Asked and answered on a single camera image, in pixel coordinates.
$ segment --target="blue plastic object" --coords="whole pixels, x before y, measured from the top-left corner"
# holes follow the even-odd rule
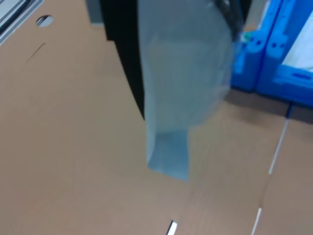
[[[248,43],[242,43],[241,51],[234,64],[231,86],[245,91],[255,88],[267,41],[273,29],[282,0],[272,0],[262,26],[252,32]]]
[[[284,0],[257,84],[257,92],[313,106],[313,73],[282,65],[313,10],[313,0]]]

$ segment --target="cardboard surface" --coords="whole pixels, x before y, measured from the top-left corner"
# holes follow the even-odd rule
[[[255,235],[311,234],[313,111],[295,107]]]
[[[237,91],[227,100],[192,133],[194,187],[176,235],[252,232],[287,106]]]
[[[287,105],[231,92],[191,132],[186,183],[147,168],[144,121],[84,0],[46,0],[0,56],[0,234],[251,232]]]

